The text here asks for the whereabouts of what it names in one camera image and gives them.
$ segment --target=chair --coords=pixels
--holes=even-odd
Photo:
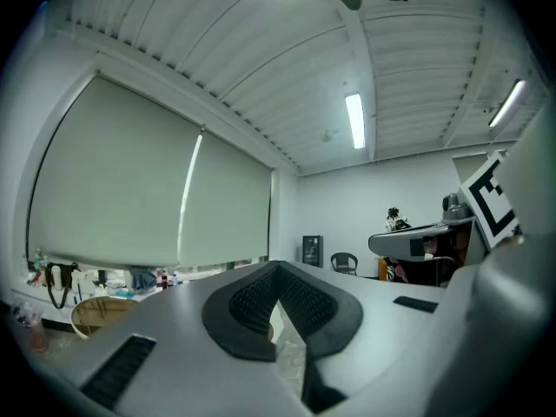
[[[355,262],[355,267],[354,268],[349,267],[349,260],[350,259]],[[357,276],[357,257],[356,256],[351,255],[351,254],[346,253],[346,252],[340,252],[340,253],[337,253],[337,254],[333,254],[330,257],[330,262],[332,263],[332,268],[334,269],[335,272],[339,272],[341,274],[349,274],[349,275],[354,273],[355,276]]]

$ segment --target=wall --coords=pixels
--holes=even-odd
[[[269,258],[295,261],[296,248],[301,245],[298,227],[299,182],[296,175],[276,169],[272,174],[270,204]]]
[[[43,152],[87,84],[83,76],[94,73],[94,50],[38,34],[25,37],[35,44],[21,48],[29,54],[12,57],[0,91],[0,282],[1,299],[8,303],[25,252],[27,212]]]
[[[325,268],[330,256],[348,252],[359,259],[358,275],[377,275],[377,255],[368,237],[386,232],[386,216],[396,206],[413,227],[441,218],[442,198],[457,192],[453,156],[508,149],[452,149],[336,170],[301,179],[298,235],[323,235]]]

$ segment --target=floor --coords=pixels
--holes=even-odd
[[[303,375],[305,373],[305,343],[295,331],[294,325],[279,304],[284,330],[276,342],[276,365],[294,392],[301,397]],[[53,329],[44,329],[49,341],[49,348],[38,354],[40,360],[53,366],[63,357],[64,351],[82,344],[77,334]]]

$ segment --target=black cabinet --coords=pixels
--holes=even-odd
[[[303,246],[301,247],[301,261],[317,268],[324,267],[322,236],[303,236]]]

